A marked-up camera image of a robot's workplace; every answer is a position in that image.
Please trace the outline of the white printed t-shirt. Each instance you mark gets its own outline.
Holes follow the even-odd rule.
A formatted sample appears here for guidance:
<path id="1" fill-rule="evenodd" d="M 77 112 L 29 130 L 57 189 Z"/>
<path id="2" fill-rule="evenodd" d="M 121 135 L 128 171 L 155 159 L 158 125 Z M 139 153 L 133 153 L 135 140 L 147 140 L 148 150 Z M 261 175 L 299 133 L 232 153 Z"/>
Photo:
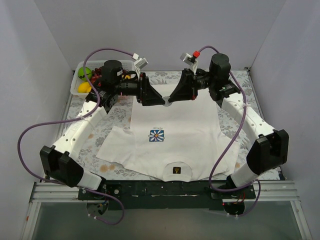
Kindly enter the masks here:
<path id="1" fill-rule="evenodd" d="M 227 149 L 230 143 L 221 131 L 217 104 L 200 90 L 195 100 L 170 106 L 134 102 L 130 128 L 114 126 L 97 157 L 165 182 L 191 182 L 232 174 L 240 145 Z"/>

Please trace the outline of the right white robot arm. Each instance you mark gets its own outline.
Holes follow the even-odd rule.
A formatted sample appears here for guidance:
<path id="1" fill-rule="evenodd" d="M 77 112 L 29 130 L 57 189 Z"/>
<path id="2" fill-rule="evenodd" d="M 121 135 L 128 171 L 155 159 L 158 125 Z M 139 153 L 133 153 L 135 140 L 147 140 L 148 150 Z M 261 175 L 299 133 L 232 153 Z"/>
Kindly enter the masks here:
<path id="1" fill-rule="evenodd" d="M 208 89 L 211 99 L 227 112 L 250 140 L 246 162 L 229 175 L 224 185 L 210 188 L 237 199 L 265 172 L 287 162 L 289 135 L 266 123 L 248 104 L 244 90 L 231 72 L 229 57 L 216 53 L 209 70 L 198 69 L 199 51 L 184 53 L 181 60 L 189 65 L 181 73 L 178 85 L 168 98 L 169 103 L 195 100 L 198 91 Z"/>

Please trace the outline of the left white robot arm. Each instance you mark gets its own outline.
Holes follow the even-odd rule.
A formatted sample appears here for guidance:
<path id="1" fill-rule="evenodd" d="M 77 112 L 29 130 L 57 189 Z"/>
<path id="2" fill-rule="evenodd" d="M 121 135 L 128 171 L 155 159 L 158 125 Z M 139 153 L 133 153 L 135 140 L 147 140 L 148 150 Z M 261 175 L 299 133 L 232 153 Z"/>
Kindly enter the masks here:
<path id="1" fill-rule="evenodd" d="M 76 160 L 96 125 L 107 116 L 119 96 L 135 96 L 143 106 L 164 105 L 162 96 L 151 86 L 144 72 L 125 70 L 118 60 L 107 60 L 100 67 L 100 77 L 87 94 L 78 120 L 70 124 L 51 147 L 43 146 L 40 159 L 44 172 L 69 187 L 89 189 L 95 200 L 106 196 L 102 177 L 84 170 Z"/>

